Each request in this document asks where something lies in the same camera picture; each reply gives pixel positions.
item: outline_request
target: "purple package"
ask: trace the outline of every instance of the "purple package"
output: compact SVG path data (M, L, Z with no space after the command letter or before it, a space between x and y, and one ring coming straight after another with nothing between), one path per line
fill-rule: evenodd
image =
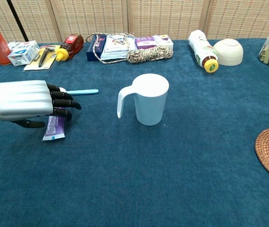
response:
M148 49L156 46L156 41L152 36L135 38L135 45L138 49Z
M64 121L64 117L49 116L47 129L44 134L43 140L55 140L59 138L64 138Z

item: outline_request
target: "white plastic cup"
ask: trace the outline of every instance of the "white plastic cup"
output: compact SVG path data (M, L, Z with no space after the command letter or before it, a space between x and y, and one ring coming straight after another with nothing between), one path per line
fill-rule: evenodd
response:
M163 76L148 73L136 77L131 86L119 92L117 115L121 118L124 98L134 94L137 120L147 126L158 124L163 117L169 82Z

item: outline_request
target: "sauce bottle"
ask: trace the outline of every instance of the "sauce bottle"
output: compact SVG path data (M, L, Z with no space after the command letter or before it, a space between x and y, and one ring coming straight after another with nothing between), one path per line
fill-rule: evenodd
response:
M188 40L197 63L206 72L215 72L218 69L218 57L213 46L207 41L206 35L200 30L195 30L190 33Z
M74 54L78 53L84 45L82 35L71 34L69 35L60 48L56 51L57 61L65 61L71 59Z

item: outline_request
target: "yellow cap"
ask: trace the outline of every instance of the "yellow cap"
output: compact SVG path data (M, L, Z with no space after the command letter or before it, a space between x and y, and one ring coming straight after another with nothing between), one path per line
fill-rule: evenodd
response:
M69 53L63 48L58 49L55 53L57 54L57 61L65 61L69 57Z
M215 72L218 69L218 62L216 59L209 59L205 62L204 68L207 72Z

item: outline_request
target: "black robot finger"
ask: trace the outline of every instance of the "black robot finger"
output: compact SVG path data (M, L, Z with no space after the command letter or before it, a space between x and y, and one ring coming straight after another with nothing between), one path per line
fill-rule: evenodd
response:
M53 99L52 105L53 107L72 107L78 110L82 109L81 105L77 102L74 102L73 100Z
M68 122L72 119L72 114L68 110L54 108L52 116L65 117Z
M58 86L47 84L47 87L50 91L60 91L60 88Z
M19 121L12 121L12 122L18 124L19 126L21 126L23 128L36 129L36 128L45 127L45 122L31 121L31 120L27 120L27 119L23 119L23 120L19 120Z
M66 93L66 92L61 92L61 91L50 91L50 95L53 99L69 99L73 100L73 97Z

